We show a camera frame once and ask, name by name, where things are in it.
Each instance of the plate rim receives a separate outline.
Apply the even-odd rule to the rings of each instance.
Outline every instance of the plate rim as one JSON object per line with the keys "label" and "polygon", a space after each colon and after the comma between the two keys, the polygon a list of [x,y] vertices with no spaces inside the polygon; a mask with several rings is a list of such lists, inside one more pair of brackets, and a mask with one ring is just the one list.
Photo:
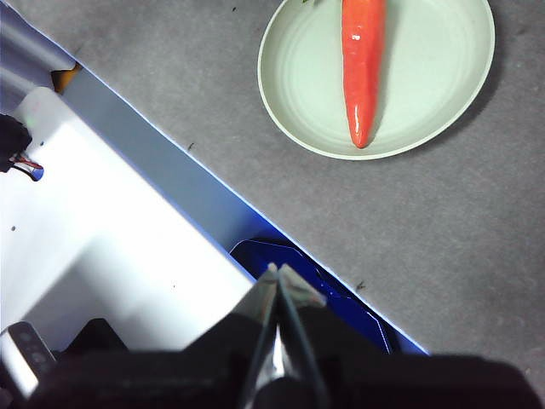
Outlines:
{"label": "plate rim", "polygon": [[432,132],[431,134],[429,134],[427,136],[424,136],[420,140],[418,140],[416,142],[413,142],[413,143],[411,143],[411,144],[409,144],[407,146],[399,147],[397,149],[393,149],[392,151],[389,151],[389,152],[386,152],[386,153],[376,153],[376,154],[370,154],[370,155],[364,155],[364,156],[361,156],[361,155],[343,155],[343,154],[338,154],[338,153],[331,153],[331,152],[325,151],[323,149],[313,147],[313,146],[305,143],[304,141],[301,141],[299,138],[295,137],[294,135],[292,135],[291,132],[289,132],[282,125],[282,123],[277,119],[276,115],[274,114],[272,108],[270,107],[270,105],[269,105],[269,103],[267,101],[267,97],[265,96],[265,90],[263,89],[263,82],[262,82],[262,78],[261,78],[261,61],[262,61],[262,56],[263,56],[263,49],[264,49],[264,46],[265,46],[265,42],[267,41],[269,31],[271,30],[271,27],[273,26],[274,21],[277,19],[277,16],[280,13],[280,11],[282,11],[284,6],[288,2],[292,2],[292,1],[301,1],[301,0],[283,0],[283,2],[281,2],[281,4],[277,7],[276,11],[272,15],[271,19],[269,20],[269,22],[267,24],[267,28],[265,29],[265,31],[263,33],[263,37],[261,38],[261,43],[260,43],[260,47],[259,47],[259,54],[257,55],[257,83],[258,83],[258,86],[259,86],[259,92],[260,92],[260,95],[261,95],[261,100],[263,101],[263,105],[265,105],[265,108],[267,109],[267,113],[269,114],[269,117],[271,117],[271,119],[277,125],[277,127],[280,130],[282,130],[282,132],[284,132],[284,134],[286,136],[288,136],[292,141],[294,141],[298,145],[306,148],[307,150],[309,150],[309,151],[311,151],[313,153],[317,153],[317,154],[320,154],[320,155],[323,155],[323,156],[326,156],[326,157],[329,157],[329,158],[337,158],[337,159],[345,159],[345,160],[372,160],[372,159],[388,158],[390,156],[394,156],[394,155],[398,155],[398,154],[403,153],[403,152],[407,152],[407,151],[409,151],[411,149],[414,149],[415,147],[419,147],[420,145],[423,145],[424,143],[426,143],[426,142],[430,141],[431,139],[433,139],[435,136],[443,133],[447,128],[449,128],[451,125],[453,125],[455,123],[455,121],[457,121],[459,119],[459,117],[461,117],[461,115],[463,115],[463,113],[465,113],[467,111],[467,109],[471,106],[471,104],[473,103],[473,101],[475,100],[475,98],[477,97],[479,92],[482,90],[483,85],[485,85],[485,81],[488,78],[488,75],[490,73],[490,69],[492,67],[492,61],[494,60],[494,52],[495,52],[495,49],[496,49],[496,24],[494,22],[494,15],[492,14],[491,6],[488,3],[488,0],[480,0],[480,2],[483,4],[483,6],[485,8],[485,14],[486,14],[486,17],[487,17],[487,20],[488,20],[488,23],[489,23],[489,28],[490,28],[490,48],[489,48],[489,53],[488,53],[488,55],[486,57],[485,69],[483,70],[481,78],[480,78],[479,82],[477,83],[477,86],[473,90],[473,93],[469,96],[468,100],[462,105],[462,107],[456,112],[456,114],[454,114],[452,116],[452,118],[450,120],[445,122],[442,126],[437,128],[434,132]]}

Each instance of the plate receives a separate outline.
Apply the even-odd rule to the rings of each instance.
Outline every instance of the plate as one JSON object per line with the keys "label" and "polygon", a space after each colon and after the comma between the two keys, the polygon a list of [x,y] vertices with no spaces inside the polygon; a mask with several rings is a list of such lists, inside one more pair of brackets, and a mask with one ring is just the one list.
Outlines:
{"label": "plate", "polygon": [[348,130],[342,90],[341,0],[284,0],[259,51],[265,107],[292,140],[351,160],[385,158],[429,141],[479,93],[494,54],[486,0],[389,0],[375,132],[364,149]]}

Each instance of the gray carpet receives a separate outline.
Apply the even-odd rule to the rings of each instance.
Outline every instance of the gray carpet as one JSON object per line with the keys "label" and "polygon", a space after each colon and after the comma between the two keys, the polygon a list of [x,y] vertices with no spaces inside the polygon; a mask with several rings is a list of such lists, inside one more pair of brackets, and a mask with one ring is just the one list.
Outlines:
{"label": "gray carpet", "polygon": [[312,154],[267,116],[255,66],[278,0],[8,3],[326,267],[363,280],[425,348],[513,362],[545,396],[543,1],[490,0],[496,56],[471,108],[428,144],[363,163]]}

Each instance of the carrot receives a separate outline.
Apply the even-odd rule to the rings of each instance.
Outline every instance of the carrot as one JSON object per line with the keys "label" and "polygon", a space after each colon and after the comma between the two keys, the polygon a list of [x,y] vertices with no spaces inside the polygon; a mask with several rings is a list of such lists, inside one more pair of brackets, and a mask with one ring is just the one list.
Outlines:
{"label": "carrot", "polygon": [[379,91],[386,0],[342,0],[343,86],[352,142],[369,143]]}

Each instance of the red wire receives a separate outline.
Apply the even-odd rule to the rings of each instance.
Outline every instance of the red wire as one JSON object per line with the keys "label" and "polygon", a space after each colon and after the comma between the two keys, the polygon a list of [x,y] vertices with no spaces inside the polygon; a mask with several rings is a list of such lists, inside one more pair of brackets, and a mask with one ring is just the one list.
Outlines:
{"label": "red wire", "polygon": [[31,166],[32,168],[34,169],[43,169],[43,167],[35,162],[32,162],[31,160],[28,160],[26,158],[24,158],[23,156],[19,156],[17,159],[16,159],[17,162],[19,162],[20,164],[28,164],[29,166]]}

